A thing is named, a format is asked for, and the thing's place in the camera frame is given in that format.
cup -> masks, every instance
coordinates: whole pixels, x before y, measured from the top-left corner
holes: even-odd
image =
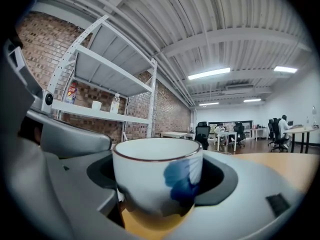
[[[199,142],[180,138],[143,138],[112,150],[118,190],[125,207],[144,227],[168,230],[194,205],[202,173]]]
[[[92,101],[91,108],[93,110],[100,110],[101,109],[101,105],[102,105],[101,102],[94,100],[94,101]]]

brick wall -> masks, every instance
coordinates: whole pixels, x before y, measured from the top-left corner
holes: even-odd
[[[23,55],[41,86],[46,89],[56,65],[67,48],[84,30],[64,20],[40,12],[31,12],[18,27],[17,33],[23,42]],[[90,36],[83,41],[87,46]],[[59,79],[54,98],[60,100],[73,66],[64,69]],[[146,83],[148,72],[136,76]],[[113,94],[77,83],[75,105],[91,107],[92,101],[102,102],[101,110],[109,111]],[[148,118],[150,93],[142,93],[129,98],[128,116]],[[124,114],[124,98],[120,99],[119,113]],[[162,83],[156,81],[152,119],[152,136],[159,137],[161,132],[186,131],[190,125],[190,110],[174,96]],[[121,141],[122,123],[73,114],[63,114],[62,120],[78,127],[103,133],[112,138],[113,143]],[[147,125],[126,123],[126,136],[129,140],[145,138]]]

ceiling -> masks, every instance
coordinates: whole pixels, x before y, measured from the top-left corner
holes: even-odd
[[[293,75],[275,66],[310,67],[313,56],[285,0],[38,0],[94,22],[109,22],[149,57],[190,107],[262,102]],[[227,74],[189,75],[230,67]],[[230,86],[240,85],[236,90]]]

fluorescent light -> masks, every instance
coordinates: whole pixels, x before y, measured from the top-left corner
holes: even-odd
[[[280,71],[280,72],[288,72],[288,73],[296,73],[298,69],[291,68],[291,67],[285,67],[285,66],[276,66],[274,68],[274,71]]]
[[[259,102],[261,101],[260,98],[254,98],[254,99],[245,99],[243,102]]]
[[[189,78],[189,80],[192,80],[192,79],[205,78],[205,77],[229,73],[229,72],[230,72],[230,67],[227,67],[227,68],[211,70],[211,71],[203,72],[203,73],[199,73],[199,74],[189,75],[188,78]]]
[[[216,104],[219,104],[219,102],[199,104],[199,106],[216,105]]]

blue floral pattern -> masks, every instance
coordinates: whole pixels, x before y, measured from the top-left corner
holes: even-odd
[[[199,190],[202,156],[170,162],[164,170],[165,184],[171,187],[170,196],[182,207],[192,206]]]

